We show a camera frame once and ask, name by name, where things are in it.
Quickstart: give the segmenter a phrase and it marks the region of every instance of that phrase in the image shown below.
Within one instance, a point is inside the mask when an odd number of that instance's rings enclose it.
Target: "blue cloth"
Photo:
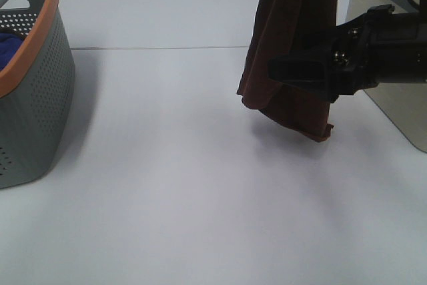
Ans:
[[[0,70],[11,61],[22,44],[22,40],[11,33],[0,33]]]

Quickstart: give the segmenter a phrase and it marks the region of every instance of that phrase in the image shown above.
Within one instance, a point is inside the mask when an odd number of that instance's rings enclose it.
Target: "white table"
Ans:
[[[258,0],[61,0],[70,46],[242,47]]]
[[[56,166],[0,190],[2,284],[426,283],[426,155],[364,93],[317,144],[243,107],[246,49],[73,54]]]

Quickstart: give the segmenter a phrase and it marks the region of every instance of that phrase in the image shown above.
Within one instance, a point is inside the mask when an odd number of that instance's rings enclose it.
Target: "gray plastic basket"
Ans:
[[[27,9],[0,9],[0,27],[27,35],[0,71],[0,188],[40,178],[63,133],[75,66],[58,1],[28,0]]]

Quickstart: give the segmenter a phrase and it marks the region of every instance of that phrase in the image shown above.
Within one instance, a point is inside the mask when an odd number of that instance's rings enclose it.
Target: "basket handle hole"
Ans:
[[[0,0],[0,9],[28,9],[28,0]]]

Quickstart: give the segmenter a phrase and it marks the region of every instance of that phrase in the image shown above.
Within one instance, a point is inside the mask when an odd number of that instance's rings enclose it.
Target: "brown towel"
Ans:
[[[243,103],[316,140],[330,137],[329,103],[268,79],[267,62],[301,47],[307,33],[336,25],[337,0],[260,0],[238,94]]]

